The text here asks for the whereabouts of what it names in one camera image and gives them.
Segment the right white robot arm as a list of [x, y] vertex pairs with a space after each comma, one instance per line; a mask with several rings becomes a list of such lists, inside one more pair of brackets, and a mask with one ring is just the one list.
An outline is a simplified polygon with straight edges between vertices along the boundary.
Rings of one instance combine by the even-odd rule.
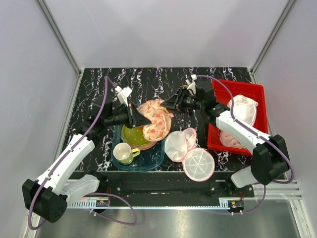
[[195, 89], [189, 86], [180, 87], [162, 103], [162, 107], [180, 113], [187, 110], [199, 111], [205, 122], [228, 132], [251, 152], [251, 165], [233, 173], [225, 184], [225, 191], [229, 196], [237, 196], [247, 185], [279, 183], [278, 178], [287, 171], [291, 172], [288, 182], [294, 180], [294, 168], [284, 138], [278, 134], [266, 134], [239, 119], [233, 108], [217, 101], [210, 82], [198, 82]]

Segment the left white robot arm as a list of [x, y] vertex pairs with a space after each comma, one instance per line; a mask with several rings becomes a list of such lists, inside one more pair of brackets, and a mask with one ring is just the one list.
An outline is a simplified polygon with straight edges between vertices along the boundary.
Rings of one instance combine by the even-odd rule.
[[27, 179], [23, 183], [23, 199], [29, 214], [35, 213], [55, 223], [62, 217], [67, 205], [91, 193], [104, 195], [107, 177], [96, 171], [85, 172], [72, 184], [66, 182], [80, 162], [94, 150], [107, 127], [124, 124], [128, 128], [136, 128], [151, 124], [133, 103], [122, 104], [116, 109], [112, 109], [112, 103], [102, 103], [97, 108], [98, 113], [82, 123], [79, 134], [72, 137], [57, 160], [36, 180]]

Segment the floral pink laundry bag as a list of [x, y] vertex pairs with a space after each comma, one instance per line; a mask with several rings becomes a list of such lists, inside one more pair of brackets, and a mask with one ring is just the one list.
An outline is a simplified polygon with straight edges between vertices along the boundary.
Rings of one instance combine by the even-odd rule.
[[151, 121], [151, 124], [143, 126], [143, 136], [147, 141], [161, 141], [170, 132], [174, 115], [161, 105], [163, 102], [162, 99], [149, 100], [137, 108]]

